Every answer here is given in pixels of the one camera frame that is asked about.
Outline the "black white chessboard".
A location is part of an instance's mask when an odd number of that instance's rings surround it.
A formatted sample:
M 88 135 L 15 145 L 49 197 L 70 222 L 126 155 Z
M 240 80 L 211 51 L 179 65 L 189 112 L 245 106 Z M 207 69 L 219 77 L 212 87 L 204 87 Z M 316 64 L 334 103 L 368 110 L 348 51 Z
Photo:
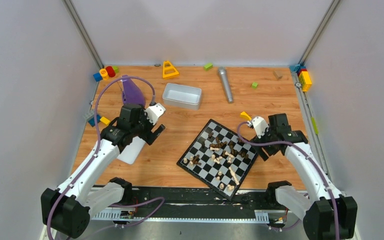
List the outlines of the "black white chessboard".
M 210 119 L 176 165 L 231 200 L 258 156 L 234 131 Z

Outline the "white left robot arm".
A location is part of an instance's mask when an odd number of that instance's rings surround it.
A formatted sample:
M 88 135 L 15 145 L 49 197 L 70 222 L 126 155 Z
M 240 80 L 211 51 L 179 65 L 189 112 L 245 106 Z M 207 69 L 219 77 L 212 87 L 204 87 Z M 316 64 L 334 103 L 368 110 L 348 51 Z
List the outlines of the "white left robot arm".
M 56 189 L 47 188 L 41 195 L 43 224 L 47 236 L 56 230 L 72 239 L 80 237 L 92 217 L 118 203 L 122 207 L 133 201 L 132 184 L 120 177 L 112 178 L 101 189 L 91 192 L 98 178 L 115 159 L 133 164 L 145 144 L 149 146 L 165 129 L 153 130 L 166 109 L 155 103 L 145 108 L 128 103 L 108 126 L 98 130 L 98 139 L 86 159 Z

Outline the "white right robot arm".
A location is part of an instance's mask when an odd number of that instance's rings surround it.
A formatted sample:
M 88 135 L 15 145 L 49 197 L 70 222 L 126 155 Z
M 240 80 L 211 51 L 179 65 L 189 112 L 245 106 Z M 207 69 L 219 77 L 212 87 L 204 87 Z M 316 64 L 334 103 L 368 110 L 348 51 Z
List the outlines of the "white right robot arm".
M 329 179 L 314 156 L 305 134 L 293 130 L 287 115 L 250 118 L 246 125 L 255 131 L 252 147 L 262 150 L 265 158 L 280 152 L 293 165 L 304 183 L 307 196 L 292 185 L 276 186 L 265 195 L 272 209 L 281 205 L 301 221 L 310 240 L 348 240 L 355 234 L 358 204 L 345 196 Z

